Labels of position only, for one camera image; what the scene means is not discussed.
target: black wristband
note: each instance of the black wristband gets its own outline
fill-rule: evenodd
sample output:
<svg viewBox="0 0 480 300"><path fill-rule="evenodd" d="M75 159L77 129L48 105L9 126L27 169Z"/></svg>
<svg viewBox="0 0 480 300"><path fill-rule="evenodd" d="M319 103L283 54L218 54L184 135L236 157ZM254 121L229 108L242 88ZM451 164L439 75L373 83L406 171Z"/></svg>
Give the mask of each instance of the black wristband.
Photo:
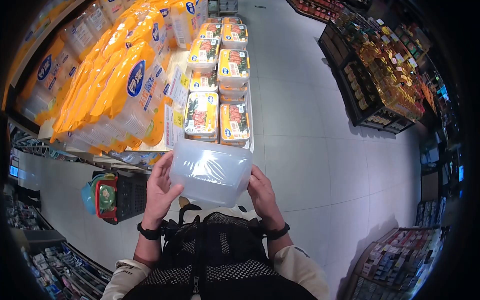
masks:
<svg viewBox="0 0 480 300"><path fill-rule="evenodd" d="M161 230L143 229L142 223L137 224L137 230L147 239L147 240L157 240L160 237Z"/></svg>
<svg viewBox="0 0 480 300"><path fill-rule="evenodd" d="M283 237L284 235L286 235L289 230L290 230L290 226L285 222L285 227L283 227L283 229L281 229L281 230L276 230L276 229L266 230L265 229L265 233L267 235L267 240L277 240L277 239Z"/></svg>

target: packaged food container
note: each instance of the packaged food container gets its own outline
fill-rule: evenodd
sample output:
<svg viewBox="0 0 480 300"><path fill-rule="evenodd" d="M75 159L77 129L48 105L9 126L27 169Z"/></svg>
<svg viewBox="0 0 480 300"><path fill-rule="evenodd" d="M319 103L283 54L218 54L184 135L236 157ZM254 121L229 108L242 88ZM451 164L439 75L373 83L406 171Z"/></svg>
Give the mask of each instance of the packaged food container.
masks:
<svg viewBox="0 0 480 300"><path fill-rule="evenodd" d="M220 105L220 132L224 142L246 142L250 138L250 120L244 103Z"/></svg>
<svg viewBox="0 0 480 300"><path fill-rule="evenodd" d="M225 103L225 104L238 104L238 103L244 103L245 102L245 96L242 96L240 98L230 98L225 95L220 95L220 103Z"/></svg>
<svg viewBox="0 0 480 300"><path fill-rule="evenodd" d="M240 18L225 17L223 18L223 24L242 24Z"/></svg>
<svg viewBox="0 0 480 300"><path fill-rule="evenodd" d="M218 80L216 67L211 72L193 72L190 80L190 92L217 92Z"/></svg>
<svg viewBox="0 0 480 300"><path fill-rule="evenodd" d="M190 49L187 65L198 72L212 71L217 63L219 49L217 38L197 38Z"/></svg>
<svg viewBox="0 0 480 300"><path fill-rule="evenodd" d="M250 59L245 50L222 49L218 58L218 80L227 86L242 87L250 78Z"/></svg>
<svg viewBox="0 0 480 300"><path fill-rule="evenodd" d="M241 87L232 87L222 82L220 82L220 86L218 89L222 95L235 99L242 98L247 94L248 91L246 84L242 85Z"/></svg>
<svg viewBox="0 0 480 300"><path fill-rule="evenodd" d="M253 161L247 149L181 139L173 153L170 179L184 186L181 196L234 207L247 189Z"/></svg>
<svg viewBox="0 0 480 300"><path fill-rule="evenodd" d="M197 38L222 38L223 25L221 23L205 23L200 26Z"/></svg>
<svg viewBox="0 0 480 300"><path fill-rule="evenodd" d="M185 108L187 135L214 136L218 131L218 94L191 93Z"/></svg>

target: zipper pull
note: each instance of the zipper pull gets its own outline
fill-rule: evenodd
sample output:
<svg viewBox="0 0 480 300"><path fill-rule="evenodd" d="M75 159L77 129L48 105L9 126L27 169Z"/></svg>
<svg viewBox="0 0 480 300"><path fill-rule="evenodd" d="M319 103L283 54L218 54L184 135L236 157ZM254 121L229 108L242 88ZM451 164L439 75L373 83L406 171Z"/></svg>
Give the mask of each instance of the zipper pull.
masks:
<svg viewBox="0 0 480 300"><path fill-rule="evenodd" d="M193 278L193 293L198 294L198 277Z"/></svg>

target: shopping basket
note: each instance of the shopping basket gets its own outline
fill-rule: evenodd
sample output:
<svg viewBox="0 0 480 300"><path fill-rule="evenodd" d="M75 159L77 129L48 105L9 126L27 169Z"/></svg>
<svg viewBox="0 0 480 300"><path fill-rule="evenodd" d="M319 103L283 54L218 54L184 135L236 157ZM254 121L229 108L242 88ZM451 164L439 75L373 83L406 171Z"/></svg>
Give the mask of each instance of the shopping basket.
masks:
<svg viewBox="0 0 480 300"><path fill-rule="evenodd" d="M97 217L116 225L121 221L142 214L147 201L147 177L141 173L129 173L120 170L94 171L98 174L112 173L114 180L99 180L95 186L95 210ZM100 208L100 187L111 186L115 190L115 203L112 209Z"/></svg>

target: tiled floor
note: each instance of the tiled floor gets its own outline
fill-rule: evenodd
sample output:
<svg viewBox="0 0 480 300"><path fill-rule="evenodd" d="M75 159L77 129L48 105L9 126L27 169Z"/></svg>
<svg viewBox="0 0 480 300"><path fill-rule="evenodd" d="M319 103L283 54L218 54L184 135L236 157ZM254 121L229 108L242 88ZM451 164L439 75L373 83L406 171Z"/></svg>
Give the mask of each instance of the tiled floor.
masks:
<svg viewBox="0 0 480 300"><path fill-rule="evenodd" d="M266 9L254 5L266 6ZM364 247L411 226L420 199L416 128L397 136L353 127L316 44L325 24L284 0L239 0L248 27L254 162L271 179L293 241L322 266L332 299ZM131 258L141 216L112 226L89 215L80 189L89 165L24 156L25 186L70 243L109 269ZM245 192L239 204L252 209ZM168 217L178 219L178 204Z"/></svg>

